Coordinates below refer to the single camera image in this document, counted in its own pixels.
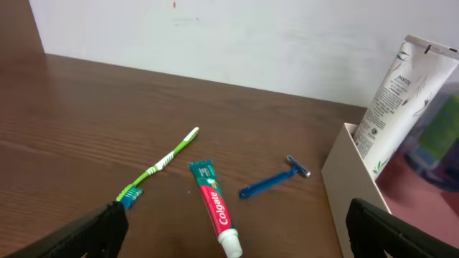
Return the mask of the white box pink inside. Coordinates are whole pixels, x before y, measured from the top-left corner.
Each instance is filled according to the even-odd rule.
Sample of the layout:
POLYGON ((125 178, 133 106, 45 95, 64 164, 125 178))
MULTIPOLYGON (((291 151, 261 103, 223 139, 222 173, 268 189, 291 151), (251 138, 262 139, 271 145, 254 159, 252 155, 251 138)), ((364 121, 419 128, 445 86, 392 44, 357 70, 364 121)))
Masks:
POLYGON ((344 257, 353 257, 346 228, 351 200, 361 198, 427 234, 458 247, 458 194, 441 191, 418 176, 395 154, 371 179, 353 142, 357 126, 345 123, 321 169, 336 233, 344 257))

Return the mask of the white Pantene tube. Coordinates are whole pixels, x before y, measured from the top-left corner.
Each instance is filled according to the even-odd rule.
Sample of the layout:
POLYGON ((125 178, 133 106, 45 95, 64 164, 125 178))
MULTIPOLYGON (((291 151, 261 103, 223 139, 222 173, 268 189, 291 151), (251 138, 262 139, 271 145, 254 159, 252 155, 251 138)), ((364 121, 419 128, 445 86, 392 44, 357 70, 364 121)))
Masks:
POLYGON ((408 35, 354 134, 374 181, 458 66, 458 50, 408 35))

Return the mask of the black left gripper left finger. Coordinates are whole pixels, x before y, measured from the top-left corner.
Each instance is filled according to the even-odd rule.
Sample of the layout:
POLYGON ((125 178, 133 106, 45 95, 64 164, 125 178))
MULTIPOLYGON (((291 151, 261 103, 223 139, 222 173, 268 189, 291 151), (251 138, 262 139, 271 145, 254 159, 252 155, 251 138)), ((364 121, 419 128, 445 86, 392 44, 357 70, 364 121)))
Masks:
POLYGON ((117 258, 127 231, 124 206, 112 201, 6 258, 117 258))

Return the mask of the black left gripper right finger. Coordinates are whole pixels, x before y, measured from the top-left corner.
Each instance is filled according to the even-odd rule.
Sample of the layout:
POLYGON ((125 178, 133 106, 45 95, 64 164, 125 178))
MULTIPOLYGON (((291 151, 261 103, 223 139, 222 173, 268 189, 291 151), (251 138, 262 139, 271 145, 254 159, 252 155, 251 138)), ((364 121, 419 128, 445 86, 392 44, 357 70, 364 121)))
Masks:
POLYGON ((458 257, 458 248, 360 198, 351 200, 346 228, 355 258, 458 257))

